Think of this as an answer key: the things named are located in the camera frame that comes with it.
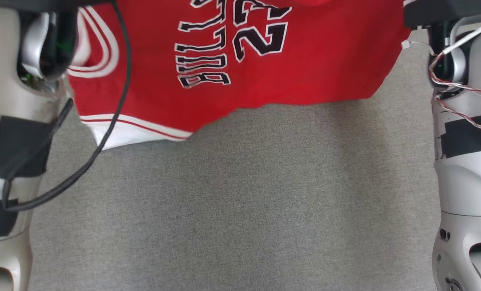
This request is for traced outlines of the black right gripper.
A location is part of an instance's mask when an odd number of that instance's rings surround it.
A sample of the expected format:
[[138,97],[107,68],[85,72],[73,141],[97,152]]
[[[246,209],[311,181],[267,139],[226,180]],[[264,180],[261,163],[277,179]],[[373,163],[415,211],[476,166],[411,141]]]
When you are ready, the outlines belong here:
[[418,27],[481,15],[481,0],[407,0],[404,24]]

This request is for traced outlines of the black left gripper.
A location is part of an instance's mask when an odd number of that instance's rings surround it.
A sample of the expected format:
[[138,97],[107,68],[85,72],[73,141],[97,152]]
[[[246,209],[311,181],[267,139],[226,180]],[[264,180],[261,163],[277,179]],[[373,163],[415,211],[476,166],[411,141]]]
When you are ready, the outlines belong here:
[[111,0],[0,0],[0,7],[16,11],[44,13],[72,11],[79,7],[105,2],[111,2]]

